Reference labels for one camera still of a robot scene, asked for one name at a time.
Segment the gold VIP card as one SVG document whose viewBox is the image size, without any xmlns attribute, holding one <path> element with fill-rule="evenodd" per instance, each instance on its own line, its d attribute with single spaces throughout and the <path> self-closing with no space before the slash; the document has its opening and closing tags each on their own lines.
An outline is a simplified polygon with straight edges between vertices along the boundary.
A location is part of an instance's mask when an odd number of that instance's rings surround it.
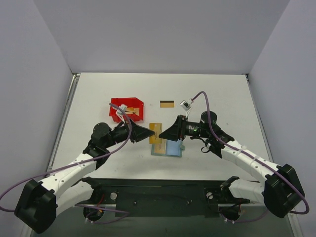
<svg viewBox="0 0 316 237">
<path fill-rule="evenodd" d="M 164 155 L 166 150 L 166 144 L 161 143 L 161 144 L 155 144 L 154 145 L 154 154 L 158 155 Z"/>
<path fill-rule="evenodd" d="M 154 135 L 149 137 L 149 143 L 154 144 L 161 144 L 162 138 L 159 138 L 159 135 L 162 133 L 162 123 L 150 123 L 149 129 L 154 132 Z"/>
</svg>

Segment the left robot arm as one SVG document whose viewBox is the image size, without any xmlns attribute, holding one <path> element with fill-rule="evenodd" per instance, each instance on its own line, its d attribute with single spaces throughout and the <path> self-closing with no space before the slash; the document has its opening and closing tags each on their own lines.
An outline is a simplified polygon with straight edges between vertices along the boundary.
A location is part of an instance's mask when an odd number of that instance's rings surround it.
<svg viewBox="0 0 316 237">
<path fill-rule="evenodd" d="M 97 203 L 101 190 L 84 184 L 81 179 L 100 168 L 109 158 L 109 147 L 127 141 L 140 142 L 154 135 L 154 131 L 137 125 L 134 121 L 120 122 L 111 129 L 106 123 L 95 125 L 87 147 L 68 164 L 46 178 L 31 179 L 23 188 L 14 215 L 38 234 L 46 231 L 58 214 L 88 200 Z"/>
</svg>

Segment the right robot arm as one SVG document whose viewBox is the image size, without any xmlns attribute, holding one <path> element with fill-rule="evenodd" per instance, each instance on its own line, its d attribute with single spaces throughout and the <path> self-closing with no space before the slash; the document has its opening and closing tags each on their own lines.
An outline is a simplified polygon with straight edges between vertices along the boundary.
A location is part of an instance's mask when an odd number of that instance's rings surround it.
<svg viewBox="0 0 316 237">
<path fill-rule="evenodd" d="M 190 122 L 179 115 L 174 124 L 159 137 L 184 140 L 189 136 L 204 143 L 208 152 L 229 161 L 255 178 L 255 182 L 231 177 L 221 186 L 220 195 L 226 202 L 236 198 L 262 203 L 276 217 L 283 218 L 305 198 L 296 170 L 280 166 L 249 151 L 217 125 L 214 112 L 203 112 L 199 122 Z"/>
</svg>

